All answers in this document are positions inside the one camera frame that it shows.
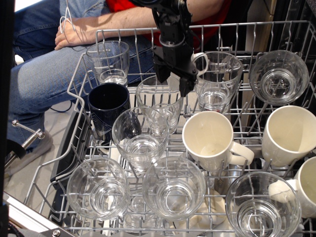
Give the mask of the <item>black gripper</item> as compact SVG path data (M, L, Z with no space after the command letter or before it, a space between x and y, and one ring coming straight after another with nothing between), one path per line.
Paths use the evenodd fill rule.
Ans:
M194 52L193 32L188 25L180 23L160 23L159 42L154 46L154 71L160 83L165 82L170 73L180 77L179 91L186 97L195 87L196 68L191 61Z

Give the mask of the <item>person's bare forearm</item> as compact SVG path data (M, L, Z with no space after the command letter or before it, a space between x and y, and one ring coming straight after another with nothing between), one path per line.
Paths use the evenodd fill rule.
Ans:
M218 13L223 5L222 0L188 0L187 6L193 22L203 20ZM110 13L88 20L87 31L95 35L97 30L153 28L156 26L152 10L147 7L135 7L128 10Z

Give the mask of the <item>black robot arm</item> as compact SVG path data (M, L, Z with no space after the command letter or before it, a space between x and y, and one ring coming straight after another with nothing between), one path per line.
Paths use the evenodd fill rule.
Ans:
M152 10L160 30L160 46L153 46L153 63L156 76L164 82L171 73L180 77L181 97L194 89L197 69L192 62L195 33L190 29L192 15L185 0L133 0L136 6Z

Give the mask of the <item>person's bare hand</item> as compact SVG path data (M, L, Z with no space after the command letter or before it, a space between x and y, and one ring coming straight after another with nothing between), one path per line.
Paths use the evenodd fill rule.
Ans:
M69 46L88 45L96 41L96 17L63 20L55 37L55 50Z

